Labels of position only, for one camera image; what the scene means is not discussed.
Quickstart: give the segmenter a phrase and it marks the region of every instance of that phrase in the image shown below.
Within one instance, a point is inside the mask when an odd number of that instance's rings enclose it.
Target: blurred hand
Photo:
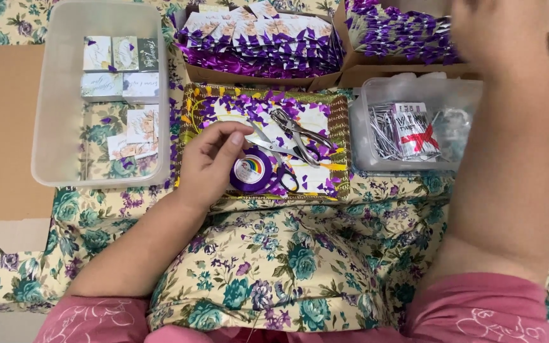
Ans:
[[[545,0],[453,0],[452,39],[486,77],[549,64]]]
[[[184,205],[208,210],[230,183],[230,169],[243,149],[251,147],[245,136],[253,128],[236,121],[218,121],[194,137],[184,149],[179,187],[173,192]]]

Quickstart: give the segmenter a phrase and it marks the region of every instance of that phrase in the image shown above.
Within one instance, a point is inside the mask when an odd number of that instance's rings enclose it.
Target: clear plastic container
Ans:
[[[54,6],[42,64],[33,136],[31,173],[41,184],[63,187],[118,188],[163,184],[170,174],[168,60],[153,5],[114,0],[65,0]],[[156,164],[136,175],[91,174],[81,163],[81,129],[95,118],[84,115],[80,79],[84,36],[136,36],[158,39],[159,145]]]
[[[476,111],[482,97],[482,81],[433,78],[389,78],[375,77],[363,83],[361,94],[349,106],[351,128],[351,150],[354,168],[360,172],[411,172],[418,170],[453,170],[459,168],[461,156],[455,154],[453,162],[408,162],[386,160],[378,155],[370,116],[369,105],[389,102],[425,103],[428,112],[464,112],[471,115]],[[461,145],[467,142],[467,133],[451,132],[449,116],[438,116],[432,122],[434,136],[440,146]]]

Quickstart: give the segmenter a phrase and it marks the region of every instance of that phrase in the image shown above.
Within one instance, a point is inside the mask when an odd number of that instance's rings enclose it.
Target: floral fabric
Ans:
[[[172,42],[172,12],[203,2],[149,1],[162,14],[168,43]],[[0,0],[0,44],[44,43],[54,3]],[[233,4],[209,0],[216,3]],[[275,0],[272,4],[320,14],[332,14],[336,6],[327,0]],[[171,51],[172,173],[181,85],[186,82],[182,60]],[[102,106],[86,108],[101,119],[93,121],[100,127],[86,128],[87,137],[99,130],[122,129],[119,122],[125,121],[127,108]],[[127,170],[132,168],[104,164],[100,172]],[[355,175],[345,201],[223,199],[158,283],[149,311],[150,327],[174,323],[199,330],[255,326],[309,332],[398,328],[446,231],[452,184],[452,177],[429,173]],[[43,251],[0,249],[0,311],[48,312],[82,266],[171,191],[170,181],[132,189],[57,189]],[[549,277],[545,286],[549,320]]]

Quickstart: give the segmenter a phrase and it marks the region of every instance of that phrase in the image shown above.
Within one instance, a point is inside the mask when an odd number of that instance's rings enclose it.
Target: purple satin ribbon roll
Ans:
[[[272,163],[260,149],[245,150],[245,158],[234,162],[230,184],[239,191],[253,193],[268,185],[273,172]]]

